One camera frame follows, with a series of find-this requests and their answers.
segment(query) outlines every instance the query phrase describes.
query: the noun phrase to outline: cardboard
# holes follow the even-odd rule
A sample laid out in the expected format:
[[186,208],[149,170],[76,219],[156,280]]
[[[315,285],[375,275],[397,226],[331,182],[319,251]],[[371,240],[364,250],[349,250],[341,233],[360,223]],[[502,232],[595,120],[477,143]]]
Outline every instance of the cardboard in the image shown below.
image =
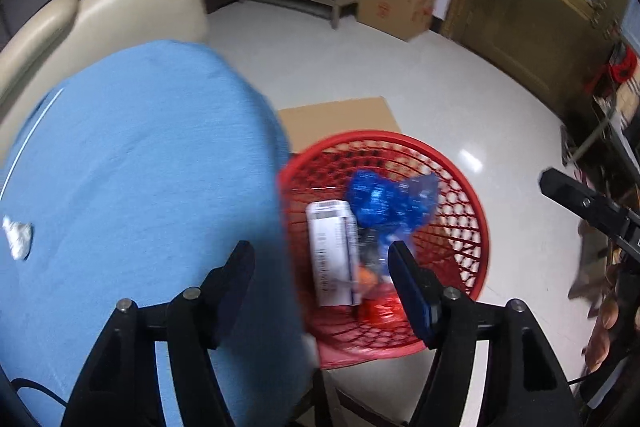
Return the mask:
[[401,132],[381,96],[283,109],[278,116],[294,153],[340,132],[362,129]]
[[358,0],[359,22],[403,41],[431,26],[436,0]]

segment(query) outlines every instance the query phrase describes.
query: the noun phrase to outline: wooden door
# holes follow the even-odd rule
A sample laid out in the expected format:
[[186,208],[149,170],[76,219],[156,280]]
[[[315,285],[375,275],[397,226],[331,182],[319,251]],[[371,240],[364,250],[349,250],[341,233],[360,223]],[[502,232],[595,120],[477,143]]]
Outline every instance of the wooden door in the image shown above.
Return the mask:
[[473,0],[462,44],[563,116],[613,45],[628,0]]

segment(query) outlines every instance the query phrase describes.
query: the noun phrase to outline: flat cardboard sheet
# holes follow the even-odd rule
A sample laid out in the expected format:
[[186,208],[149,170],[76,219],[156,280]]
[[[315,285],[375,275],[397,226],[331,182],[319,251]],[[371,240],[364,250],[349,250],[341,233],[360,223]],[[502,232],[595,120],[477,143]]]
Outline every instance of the flat cardboard sheet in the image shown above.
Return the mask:
[[278,116],[289,136],[291,152],[295,153],[340,132],[363,129],[401,132],[381,96],[303,105],[280,110]]

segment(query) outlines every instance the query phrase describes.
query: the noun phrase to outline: metal screw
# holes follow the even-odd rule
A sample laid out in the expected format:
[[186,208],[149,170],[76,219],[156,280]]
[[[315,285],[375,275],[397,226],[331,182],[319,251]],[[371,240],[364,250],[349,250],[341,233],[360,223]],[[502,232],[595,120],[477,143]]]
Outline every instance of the metal screw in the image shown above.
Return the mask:
[[511,307],[511,309],[516,310],[517,312],[523,312],[527,309],[527,305],[524,301],[520,299],[511,299],[507,304]]
[[442,294],[446,299],[449,299],[450,301],[460,299],[460,290],[458,290],[457,288],[453,288],[453,286],[447,286],[446,288],[444,288]]
[[188,301],[193,301],[200,297],[200,288],[197,286],[191,286],[187,288],[184,292],[182,292],[182,296]]
[[133,301],[128,297],[125,297],[124,299],[120,299],[118,302],[116,302],[116,309],[118,311],[121,311],[122,313],[125,313],[129,308],[131,308],[132,304]]

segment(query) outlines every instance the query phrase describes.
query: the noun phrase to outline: blue plastic wrapper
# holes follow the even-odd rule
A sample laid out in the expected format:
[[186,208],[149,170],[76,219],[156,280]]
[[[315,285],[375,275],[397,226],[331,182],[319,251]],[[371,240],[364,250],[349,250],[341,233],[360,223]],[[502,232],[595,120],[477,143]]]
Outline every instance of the blue plastic wrapper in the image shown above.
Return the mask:
[[394,182],[360,170],[351,178],[347,201],[361,227],[397,225],[413,231],[433,218],[438,206],[438,177],[431,173]]
[[389,246],[404,241],[415,254],[411,235],[430,222],[438,206],[438,177],[424,174],[394,182],[373,171],[360,170],[351,178],[346,199],[363,230],[361,263],[384,280]]

